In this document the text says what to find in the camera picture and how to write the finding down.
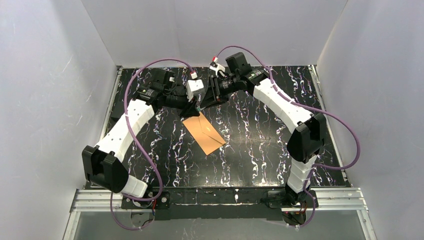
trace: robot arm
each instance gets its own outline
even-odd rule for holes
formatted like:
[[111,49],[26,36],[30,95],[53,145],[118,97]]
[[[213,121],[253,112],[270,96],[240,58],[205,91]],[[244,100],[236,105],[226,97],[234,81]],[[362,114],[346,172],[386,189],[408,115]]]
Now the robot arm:
[[[239,90],[247,91],[254,98],[266,104],[288,127],[291,137],[287,150],[291,156],[291,172],[285,186],[285,199],[291,204],[304,201],[305,181],[310,185],[308,174],[312,170],[317,156],[324,146],[326,127],[325,117],[319,113],[295,106],[281,98],[273,88],[271,80],[264,70],[252,69],[243,53],[236,53],[226,62],[230,74],[222,73],[224,67],[214,57],[210,69],[215,75],[209,76],[209,87],[200,104],[201,108],[220,105],[229,100],[229,95]],[[277,90],[291,99],[278,86]]]
[[[176,108],[182,118],[199,116],[194,94],[203,89],[202,80],[189,80],[186,86],[178,85],[171,71],[154,68],[152,80],[136,91],[128,105],[129,124],[137,135],[162,107]],[[82,151],[85,178],[114,193],[143,197],[147,184],[131,175],[122,165],[125,153],[133,142],[123,114],[113,128],[95,147]]]

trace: white wall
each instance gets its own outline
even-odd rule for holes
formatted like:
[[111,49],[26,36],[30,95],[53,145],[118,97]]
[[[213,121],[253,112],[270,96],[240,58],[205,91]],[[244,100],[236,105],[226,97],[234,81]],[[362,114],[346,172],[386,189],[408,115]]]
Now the white wall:
[[1,239],[61,239],[116,67],[80,0],[0,1]]
[[268,65],[316,64],[346,1],[82,0],[112,59],[125,67],[165,57],[208,66],[228,45],[249,48]]
[[[424,238],[423,23],[423,1],[350,0],[318,61],[326,107],[359,134],[347,174],[379,239]],[[330,123],[347,164],[352,137]]]

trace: envelope flap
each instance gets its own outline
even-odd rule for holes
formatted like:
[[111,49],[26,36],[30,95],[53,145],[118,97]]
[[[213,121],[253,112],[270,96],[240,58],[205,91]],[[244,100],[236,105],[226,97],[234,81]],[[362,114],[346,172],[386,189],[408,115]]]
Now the envelope flap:
[[225,144],[225,140],[221,137],[221,135],[217,132],[217,130],[212,126],[212,124],[206,119],[206,117],[203,114],[200,114],[198,118],[201,126],[201,131],[208,135],[209,137],[213,138],[215,141],[217,141],[220,144]]

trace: envelope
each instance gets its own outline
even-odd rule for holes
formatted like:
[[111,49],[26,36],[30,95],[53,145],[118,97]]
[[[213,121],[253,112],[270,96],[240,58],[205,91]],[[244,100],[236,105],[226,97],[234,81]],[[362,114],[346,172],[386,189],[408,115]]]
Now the envelope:
[[200,113],[200,116],[192,116],[182,121],[182,124],[191,133],[206,155],[226,144],[225,140],[202,113]]

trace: gray floor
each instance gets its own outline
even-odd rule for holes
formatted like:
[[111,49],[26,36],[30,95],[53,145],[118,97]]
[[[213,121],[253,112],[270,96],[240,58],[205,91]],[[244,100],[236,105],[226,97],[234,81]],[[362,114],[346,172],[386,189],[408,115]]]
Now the gray floor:
[[[131,226],[128,212],[116,213]],[[142,216],[136,222],[147,219]],[[149,239],[149,240],[364,240],[357,211],[317,211],[313,221],[299,231],[263,219],[176,219],[155,221],[143,231],[120,228],[110,212],[82,212],[76,240]]]

